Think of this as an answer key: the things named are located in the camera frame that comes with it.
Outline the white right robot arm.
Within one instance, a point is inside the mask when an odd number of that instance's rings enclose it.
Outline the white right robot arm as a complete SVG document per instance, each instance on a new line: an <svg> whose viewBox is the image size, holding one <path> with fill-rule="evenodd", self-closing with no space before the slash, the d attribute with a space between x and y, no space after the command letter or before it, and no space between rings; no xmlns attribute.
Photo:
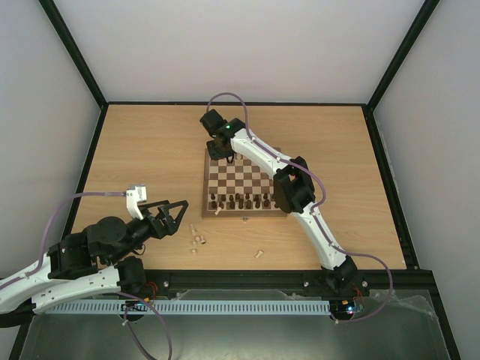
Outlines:
<svg viewBox="0 0 480 360"><path fill-rule="evenodd" d="M270 176L275 204L292 215L306 232L318 254L328 288L338 295L345 293L353 285L357 267L320 213L314 187L317 178L305 159L274 149L250 130L247 121L227 121L214 109L207 109L199 122L211 137L207 149L212 158L220 160L240 154Z"/></svg>

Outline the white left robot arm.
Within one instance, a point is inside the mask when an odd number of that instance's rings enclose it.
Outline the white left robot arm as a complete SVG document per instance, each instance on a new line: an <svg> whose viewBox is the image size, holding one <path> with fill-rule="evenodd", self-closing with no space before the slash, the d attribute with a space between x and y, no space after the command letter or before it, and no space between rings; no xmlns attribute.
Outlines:
<svg viewBox="0 0 480 360"><path fill-rule="evenodd" d="M169 208L159 206L157 215L144 208L141 220L128 223L105 217L65 236L32 270L1 282L1 314L40 313L69 299L103 293L140 294L146 285L138 257L144 242L174 235L182 221L183 214L173 217Z"/></svg>

